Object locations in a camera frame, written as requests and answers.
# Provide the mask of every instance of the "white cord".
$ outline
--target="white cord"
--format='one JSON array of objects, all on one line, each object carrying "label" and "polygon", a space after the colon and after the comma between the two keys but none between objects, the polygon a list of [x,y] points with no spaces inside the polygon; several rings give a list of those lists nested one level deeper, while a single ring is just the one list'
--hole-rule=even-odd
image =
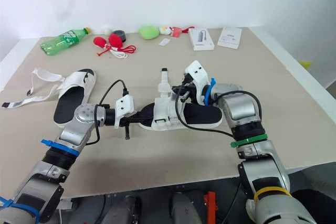
[{"label": "white cord", "polygon": [[120,52],[113,49],[111,49],[110,52],[119,59],[125,59],[128,57],[128,55],[125,52]]},{"label": "white cord", "polygon": [[62,224],[62,214],[61,214],[61,209],[59,211],[59,224]]}]

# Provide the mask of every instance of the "table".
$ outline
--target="table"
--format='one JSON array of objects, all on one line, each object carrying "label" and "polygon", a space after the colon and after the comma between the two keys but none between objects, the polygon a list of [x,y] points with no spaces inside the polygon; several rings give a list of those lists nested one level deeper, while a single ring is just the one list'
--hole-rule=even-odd
[{"label": "table", "polygon": [[[210,30],[217,41],[220,29]],[[188,35],[171,38],[165,47],[158,43],[165,36],[145,41],[139,34],[128,34],[126,45],[137,51],[128,59],[111,54],[101,57],[92,44],[93,36],[56,56],[46,56],[39,44],[24,59],[0,93],[0,102],[19,101],[31,85],[30,73],[36,67],[64,76],[91,68],[97,83],[89,99],[97,103],[108,86],[123,79],[141,109],[159,97],[157,86],[161,68],[169,71],[171,85],[178,85],[184,69],[198,60],[217,82],[232,82],[259,97],[263,126],[285,168],[306,167],[335,161],[336,126],[305,88],[248,28],[244,28],[237,50],[215,47],[213,51],[193,51]],[[37,90],[46,94],[48,86]],[[116,87],[105,102],[114,104],[121,97]],[[48,148],[40,143],[54,140],[61,129],[53,122],[56,98],[11,110],[0,110],[1,182],[0,195],[10,198]],[[224,122],[219,129],[228,131]],[[140,188],[196,182],[238,176],[240,160],[230,148],[229,137],[189,129],[152,132],[130,126],[130,140],[124,129],[103,127],[101,140],[87,146],[70,170],[63,197],[79,197],[135,190]]]}]

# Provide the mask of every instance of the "white wall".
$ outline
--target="white wall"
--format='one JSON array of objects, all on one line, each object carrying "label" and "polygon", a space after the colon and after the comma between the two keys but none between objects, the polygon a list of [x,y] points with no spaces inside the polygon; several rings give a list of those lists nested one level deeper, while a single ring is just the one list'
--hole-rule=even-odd
[{"label": "white wall", "polygon": [[0,61],[5,58],[8,52],[19,41],[19,35],[11,24],[6,23],[8,20],[8,0],[0,0]]},{"label": "white wall", "polygon": [[141,25],[265,26],[327,85],[336,79],[335,0],[10,0],[5,20],[19,38],[55,36],[103,25],[136,31]]}]

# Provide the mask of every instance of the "red object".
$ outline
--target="red object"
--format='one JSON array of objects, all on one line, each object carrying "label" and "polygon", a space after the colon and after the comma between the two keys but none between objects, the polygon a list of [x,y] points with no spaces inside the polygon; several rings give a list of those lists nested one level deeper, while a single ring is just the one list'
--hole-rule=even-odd
[{"label": "red object", "polygon": [[116,35],[116,34],[111,34],[109,36],[109,43],[112,47],[116,47],[116,48],[122,48],[122,40],[121,38]]},{"label": "red object", "polygon": [[180,29],[179,27],[171,27],[172,33],[170,34],[170,36],[172,37],[176,37],[178,38],[182,32],[182,29]]},{"label": "red object", "polygon": [[208,193],[204,195],[204,201],[207,208],[206,223],[215,224],[216,211],[218,210],[218,207],[216,206],[216,193],[214,191],[208,191]]},{"label": "red object", "polygon": [[105,45],[106,45],[107,42],[102,37],[96,37],[96,38],[93,39],[93,43],[98,47],[105,48]]},{"label": "red object", "polygon": [[102,37],[96,37],[93,39],[93,43],[100,47],[100,48],[105,48],[106,50],[103,52],[98,52],[97,55],[101,56],[103,53],[113,50],[113,51],[119,51],[119,52],[127,52],[129,54],[132,54],[135,52],[136,47],[134,45],[130,45],[128,47],[125,48],[121,48],[122,47],[122,40],[121,38],[116,35],[116,34],[111,34],[109,37],[109,44],[107,44],[107,41],[102,38]]},{"label": "red object", "polygon": [[191,29],[191,28],[195,28],[195,27],[194,27],[194,26],[190,26],[190,27],[188,27],[188,28],[185,28],[185,29],[182,30],[181,32],[184,33],[184,34],[187,34],[188,31],[189,31],[189,29]]},{"label": "red object", "polygon": [[134,45],[130,45],[128,47],[125,48],[116,48],[116,47],[112,47],[111,48],[114,51],[119,51],[119,52],[128,52],[129,54],[132,54],[135,52],[136,47]]}]

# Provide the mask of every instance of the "blue zip tie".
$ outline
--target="blue zip tie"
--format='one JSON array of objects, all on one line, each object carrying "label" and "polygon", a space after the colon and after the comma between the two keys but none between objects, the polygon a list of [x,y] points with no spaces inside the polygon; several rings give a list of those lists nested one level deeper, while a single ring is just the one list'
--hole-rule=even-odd
[{"label": "blue zip tie", "polygon": [[71,149],[69,147],[66,147],[65,145],[55,143],[55,142],[53,142],[51,140],[42,139],[41,143],[43,143],[43,144],[45,144],[47,146],[50,146],[50,147],[54,147],[54,148],[60,149],[62,151],[66,151],[66,152],[71,153],[72,155],[74,155],[76,157],[79,156],[79,151]]},{"label": "blue zip tie", "polygon": [[215,84],[216,84],[215,78],[211,78],[210,86],[208,87],[208,89],[206,90],[206,93],[205,93],[204,104],[205,104],[206,106],[209,106],[209,105],[210,105],[210,104],[208,104],[209,96],[210,96],[210,93],[211,93],[211,89],[213,88],[213,86],[214,86]]},{"label": "blue zip tie", "polygon": [[18,209],[27,210],[27,211],[31,212],[33,215],[35,215],[35,217],[36,217],[35,218],[35,224],[39,223],[40,213],[34,207],[30,207],[30,206],[23,205],[23,204],[17,204],[17,203],[14,203],[12,199],[7,200],[3,197],[0,197],[0,201],[4,203],[2,209],[7,208],[7,207],[15,207],[15,208],[18,208]]}]

